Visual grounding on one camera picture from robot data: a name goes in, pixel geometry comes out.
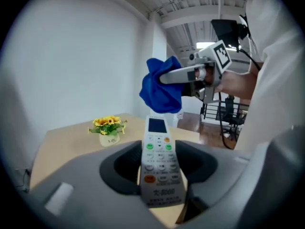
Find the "potted plant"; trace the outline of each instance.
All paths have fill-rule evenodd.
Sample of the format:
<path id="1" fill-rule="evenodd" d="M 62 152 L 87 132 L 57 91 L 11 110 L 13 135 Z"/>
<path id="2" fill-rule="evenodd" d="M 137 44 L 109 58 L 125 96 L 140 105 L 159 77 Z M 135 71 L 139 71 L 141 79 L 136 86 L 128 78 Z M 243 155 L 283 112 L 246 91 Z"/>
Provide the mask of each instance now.
<path id="1" fill-rule="evenodd" d="M 120 117 L 107 116 L 93 121 L 94 128 L 89 129 L 88 133 L 98 133 L 100 143 L 107 147 L 116 144 L 120 140 L 119 132 L 125 134 L 127 120 L 122 121 Z"/>

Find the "wooden table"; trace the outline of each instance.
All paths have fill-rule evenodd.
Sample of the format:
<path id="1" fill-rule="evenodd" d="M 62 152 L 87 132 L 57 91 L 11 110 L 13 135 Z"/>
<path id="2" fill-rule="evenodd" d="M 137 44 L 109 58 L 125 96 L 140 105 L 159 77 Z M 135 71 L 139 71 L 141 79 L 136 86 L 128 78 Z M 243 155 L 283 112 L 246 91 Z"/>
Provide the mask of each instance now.
<path id="1" fill-rule="evenodd" d="M 144 119 L 129 114 L 119 114 L 118 116 L 122 120 L 128 121 L 125 135 L 120 134 L 118 145 L 143 139 L 145 130 Z M 92 127 L 92 121 L 50 130 L 46 133 L 34 161 L 30 189 L 73 158 L 101 150 L 102 146 L 99 142 L 98 135 L 88 134 L 88 127 Z M 170 127 L 170 132 L 173 145 L 175 144 L 175 140 L 199 143 L 199 133 L 174 127 Z M 187 181 L 184 175 L 183 182 L 185 187 L 187 187 Z M 165 226 L 173 228 L 182 209 L 183 204 L 165 208 L 152 208 L 150 211 Z"/>

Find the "wooden floor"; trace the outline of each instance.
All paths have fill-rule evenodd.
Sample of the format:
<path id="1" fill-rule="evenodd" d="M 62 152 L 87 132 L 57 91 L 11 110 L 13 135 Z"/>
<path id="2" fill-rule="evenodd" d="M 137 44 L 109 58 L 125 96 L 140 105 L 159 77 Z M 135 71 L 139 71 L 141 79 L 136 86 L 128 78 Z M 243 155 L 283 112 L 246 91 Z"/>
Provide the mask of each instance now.
<path id="1" fill-rule="evenodd" d="M 220 126 L 201 122 L 200 114 L 184 113 L 183 119 L 178 121 L 178 128 L 200 133 L 200 142 L 213 147 L 225 147 L 220 135 Z M 235 148 L 236 142 L 224 138 L 225 143 L 231 149 Z"/>

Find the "corrugated metal ceiling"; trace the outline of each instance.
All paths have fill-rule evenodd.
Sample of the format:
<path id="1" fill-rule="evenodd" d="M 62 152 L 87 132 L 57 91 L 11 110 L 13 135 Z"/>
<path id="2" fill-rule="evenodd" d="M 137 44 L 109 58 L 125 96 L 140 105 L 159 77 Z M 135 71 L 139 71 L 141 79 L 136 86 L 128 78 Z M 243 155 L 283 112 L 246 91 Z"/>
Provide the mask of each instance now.
<path id="1" fill-rule="evenodd" d="M 140 0 L 150 10 L 161 17 L 176 10 L 202 5 L 218 5 L 218 0 Z M 222 5 L 244 8 L 246 0 L 221 0 Z M 177 51 L 195 49 L 197 42 L 211 42 L 217 39 L 209 21 L 182 24 L 167 29 L 168 37 Z"/>

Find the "forearm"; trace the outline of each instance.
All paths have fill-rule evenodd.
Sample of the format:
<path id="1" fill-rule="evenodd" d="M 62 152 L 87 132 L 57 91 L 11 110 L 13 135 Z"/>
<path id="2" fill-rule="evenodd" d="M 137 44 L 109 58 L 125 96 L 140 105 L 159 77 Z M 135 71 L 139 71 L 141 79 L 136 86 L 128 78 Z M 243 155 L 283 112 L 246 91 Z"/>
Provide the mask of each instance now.
<path id="1" fill-rule="evenodd" d="M 243 99 L 251 99 L 257 76 L 252 72 L 238 74 L 232 71 L 224 72 L 218 91 Z"/>

